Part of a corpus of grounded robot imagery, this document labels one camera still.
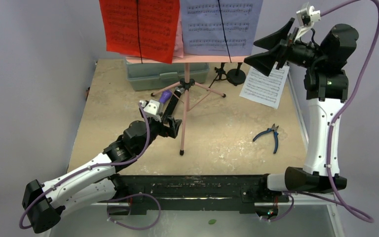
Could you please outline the purple toy microphone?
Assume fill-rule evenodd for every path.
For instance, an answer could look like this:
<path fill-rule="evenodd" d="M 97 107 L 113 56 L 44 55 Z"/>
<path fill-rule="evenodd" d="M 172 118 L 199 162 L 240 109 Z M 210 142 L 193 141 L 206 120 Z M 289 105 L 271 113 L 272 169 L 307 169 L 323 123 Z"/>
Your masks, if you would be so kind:
<path fill-rule="evenodd" d="M 159 99 L 159 102 L 164 105 L 166 102 L 172 97 L 173 92 L 171 90 L 163 91 L 161 94 L 161 97 Z"/>

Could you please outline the black silver microphone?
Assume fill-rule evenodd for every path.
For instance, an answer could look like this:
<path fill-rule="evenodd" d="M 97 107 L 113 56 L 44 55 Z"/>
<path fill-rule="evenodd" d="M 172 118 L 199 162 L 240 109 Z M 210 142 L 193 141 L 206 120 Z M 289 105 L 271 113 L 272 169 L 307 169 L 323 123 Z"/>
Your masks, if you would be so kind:
<path fill-rule="evenodd" d="M 178 86 L 175 88 L 174 92 L 172 93 L 171 98 L 169 100 L 169 103 L 166 106 L 166 109 L 165 109 L 163 116 L 162 116 L 162 122 L 164 124 L 168 123 L 167 119 L 170 116 L 172 116 L 172 114 L 173 114 L 173 112 L 177 106 L 177 103 L 178 103 L 183 92 L 184 92 L 183 86 Z"/>

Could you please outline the white sheet music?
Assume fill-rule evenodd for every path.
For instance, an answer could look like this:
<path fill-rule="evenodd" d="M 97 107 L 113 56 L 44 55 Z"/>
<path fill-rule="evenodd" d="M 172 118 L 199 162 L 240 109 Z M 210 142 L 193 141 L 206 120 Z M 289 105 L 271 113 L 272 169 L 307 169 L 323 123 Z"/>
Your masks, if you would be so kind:
<path fill-rule="evenodd" d="M 269 76 L 265 76 L 253 67 L 250 68 L 239 96 L 250 101 L 277 109 L 290 67 L 273 68 Z"/>

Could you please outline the black desktop mic stand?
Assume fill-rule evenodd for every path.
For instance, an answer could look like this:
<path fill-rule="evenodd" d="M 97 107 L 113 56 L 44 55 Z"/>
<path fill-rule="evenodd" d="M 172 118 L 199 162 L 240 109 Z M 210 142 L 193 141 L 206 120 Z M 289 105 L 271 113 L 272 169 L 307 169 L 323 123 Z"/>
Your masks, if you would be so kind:
<path fill-rule="evenodd" d="M 234 86 L 241 85 L 246 80 L 246 74 L 241 70 L 242 64 L 242 62 L 238 62 L 236 69 L 231 69 L 227 72 L 227 81 Z"/>

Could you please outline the pink music stand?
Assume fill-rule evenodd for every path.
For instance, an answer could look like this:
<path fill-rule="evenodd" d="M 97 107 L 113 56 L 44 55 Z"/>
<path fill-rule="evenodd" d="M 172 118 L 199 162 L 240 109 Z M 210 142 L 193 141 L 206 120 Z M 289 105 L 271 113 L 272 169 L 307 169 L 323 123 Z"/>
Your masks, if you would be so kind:
<path fill-rule="evenodd" d="M 184 110 L 183 110 L 183 118 L 182 118 L 182 124 L 180 126 L 179 129 L 181 129 L 181 145 L 180 145 L 180 155 L 183 155 L 184 152 L 185 152 L 185 130 L 186 130 L 186 120 L 187 120 L 187 113 L 193 109 L 194 107 L 191 107 L 190 106 L 190 89 L 193 87 L 193 86 L 196 86 L 196 87 L 199 87 L 199 88 L 202 88 L 202 89 L 205 89 L 206 91 L 208 91 L 208 94 L 205 95 L 205 97 L 209 96 L 209 94 L 211 93 L 214 93 L 214 94 L 217 94 L 223 98 L 225 98 L 227 95 L 225 93 L 221 93 L 215 89 L 211 89 L 207 86 L 204 86 L 198 82 L 196 82 L 194 79 L 192 79 L 190 77 L 190 63 L 200 63 L 200 62 L 218 62 L 220 60 L 222 60 L 222 62 L 242 62 L 243 63 L 243 60 L 246 56 L 243 55 L 243 56 L 229 56 L 228 59 L 225 59 L 224 56 L 207 56 L 207 55 L 203 55 L 203 56 L 200 56 L 200 55 L 192 55 L 192 54 L 186 54 L 182 59 L 180 59 L 178 62 L 180 63 L 184 63 L 185 64 L 185 77 L 183 79 L 180 79 L 179 82 L 177 83 L 174 83 L 170 86 L 167 86 L 163 89 L 160 89 L 156 92 L 153 92 L 151 94 L 151 97 L 155 97 L 156 95 L 158 94 L 162 94 L 163 91 L 166 91 L 166 90 L 171 90 L 172 92 L 174 92 L 175 88 L 178 87 L 178 86 L 183 86 L 184 88 L 184 92 L 182 93 L 179 101 L 181 101 L 184 105 Z M 163 109 L 162 109 L 162 114 L 161 114 L 161 117 L 163 116 L 163 113 L 166 109 L 166 106 L 168 105 L 169 103 L 169 100 L 166 102 L 166 104 L 163 105 Z M 149 118 L 150 119 L 150 132 L 148 132 L 148 134 L 152 134 L 152 118 Z"/>

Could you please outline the black tripod mic stand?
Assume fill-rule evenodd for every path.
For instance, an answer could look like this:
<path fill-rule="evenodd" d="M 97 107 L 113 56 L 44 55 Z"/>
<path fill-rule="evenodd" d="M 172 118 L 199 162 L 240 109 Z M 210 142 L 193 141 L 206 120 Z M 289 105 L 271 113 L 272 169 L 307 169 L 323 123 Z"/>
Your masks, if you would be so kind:
<path fill-rule="evenodd" d="M 213 81 L 211 82 L 211 84 L 208 86 L 209 88 L 211 88 L 211 86 L 214 84 L 214 82 L 228 80 L 227 73 L 226 73 L 226 71 L 224 69 L 225 64 L 226 64 L 225 62 L 222 62 L 219 68 L 217 68 L 217 67 L 214 68 L 215 73 L 217 75 L 213 79 Z"/>

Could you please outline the lavender sheet music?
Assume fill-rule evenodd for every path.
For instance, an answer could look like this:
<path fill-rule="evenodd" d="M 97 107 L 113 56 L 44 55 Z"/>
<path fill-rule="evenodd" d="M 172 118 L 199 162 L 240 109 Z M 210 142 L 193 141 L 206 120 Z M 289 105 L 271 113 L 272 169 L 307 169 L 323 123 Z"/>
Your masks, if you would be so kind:
<path fill-rule="evenodd" d="M 184 53 L 250 55 L 262 5 L 261 0 L 180 1 Z"/>

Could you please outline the red sheet music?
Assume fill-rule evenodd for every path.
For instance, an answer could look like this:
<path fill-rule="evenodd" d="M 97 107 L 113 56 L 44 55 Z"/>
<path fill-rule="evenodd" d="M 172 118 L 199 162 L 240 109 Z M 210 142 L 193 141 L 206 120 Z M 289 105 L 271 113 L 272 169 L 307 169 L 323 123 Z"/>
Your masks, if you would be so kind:
<path fill-rule="evenodd" d="M 106 50 L 172 63 L 178 0 L 101 0 Z"/>

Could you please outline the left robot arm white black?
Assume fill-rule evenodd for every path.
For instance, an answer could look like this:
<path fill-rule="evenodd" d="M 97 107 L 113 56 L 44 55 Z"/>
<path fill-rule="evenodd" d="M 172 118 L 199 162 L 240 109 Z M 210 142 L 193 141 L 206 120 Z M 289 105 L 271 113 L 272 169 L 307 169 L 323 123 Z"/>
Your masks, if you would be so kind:
<path fill-rule="evenodd" d="M 83 205 L 125 200 L 127 188 L 114 183 L 115 178 L 140 158 L 158 136 L 177 137 L 182 120 L 169 116 L 167 121 L 167 125 L 148 117 L 133 121 L 123 134 L 86 164 L 53 180 L 29 182 L 22 199 L 24 213 L 19 227 L 41 234 Z"/>

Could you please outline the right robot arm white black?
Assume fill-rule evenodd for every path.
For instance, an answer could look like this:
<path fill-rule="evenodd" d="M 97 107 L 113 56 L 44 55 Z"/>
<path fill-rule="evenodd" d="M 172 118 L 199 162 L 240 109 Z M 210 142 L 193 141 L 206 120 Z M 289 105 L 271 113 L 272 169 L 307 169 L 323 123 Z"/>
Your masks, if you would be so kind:
<path fill-rule="evenodd" d="M 259 185 L 260 199 L 269 201 L 277 191 L 331 193 L 343 190 L 347 179 L 340 175 L 338 140 L 341 109 L 347 103 L 348 77 L 343 69 L 357 47 L 359 34 L 347 24 L 337 24 L 320 44 L 300 41 L 294 18 L 278 31 L 254 41 L 263 53 L 244 62 L 265 76 L 286 62 L 304 67 L 304 88 L 310 112 L 310 133 L 305 163 L 288 167 L 282 174 L 269 174 Z"/>

